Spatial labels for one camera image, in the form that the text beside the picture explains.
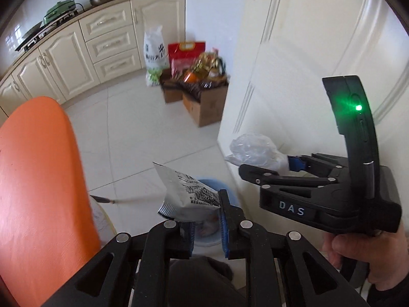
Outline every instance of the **red package on counter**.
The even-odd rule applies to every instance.
[[[206,51],[206,42],[177,42],[168,45],[169,62],[172,69],[172,77],[177,72],[188,69],[196,58]]]

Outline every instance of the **green electric cooker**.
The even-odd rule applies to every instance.
[[[75,9],[74,0],[65,0],[57,2],[57,4],[47,11],[46,16],[43,20],[43,25],[47,25],[50,22],[56,20],[62,14]]]

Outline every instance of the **orange chair backrest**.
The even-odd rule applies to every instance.
[[[48,97],[0,128],[0,276],[41,306],[100,249],[70,121]]]

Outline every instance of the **wrist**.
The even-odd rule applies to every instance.
[[[390,278],[383,280],[381,282],[375,283],[375,287],[378,291],[386,291],[393,289],[399,283],[401,283],[409,274],[409,254],[399,264],[398,268]]]

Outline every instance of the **drawer handle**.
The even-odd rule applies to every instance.
[[[118,69],[119,67],[124,66],[124,65],[126,65],[126,64],[128,64],[128,63],[127,63],[126,61],[124,61],[124,62],[122,62],[122,63],[120,63],[120,64],[117,64],[116,66],[110,67],[110,69]]]
[[[13,85],[14,85],[14,88],[15,88],[18,92],[20,92],[20,88],[18,87],[16,81],[13,81]]]
[[[111,17],[111,18],[105,19],[105,20],[103,20],[101,22],[98,22],[97,26],[100,26],[100,25],[105,24],[105,23],[110,22],[110,21],[115,21],[116,19],[117,19],[116,17]]]
[[[103,45],[103,49],[105,49],[105,48],[109,48],[109,47],[111,47],[111,46],[115,46],[115,45],[118,45],[118,44],[120,44],[121,43],[121,41],[120,40],[117,40],[116,42],[112,42],[112,43],[110,43],[110,44],[106,44],[106,45]]]
[[[47,54],[46,54],[46,53],[43,53],[43,54],[42,54],[42,57],[44,58],[44,61],[47,63],[47,65],[50,66],[51,64],[50,64],[50,61],[48,61],[48,56],[47,56]]]
[[[43,67],[44,69],[47,69],[46,62],[44,61],[44,59],[42,58],[41,55],[38,57],[38,59],[39,59],[39,61],[40,61],[40,64],[42,65],[42,67]]]

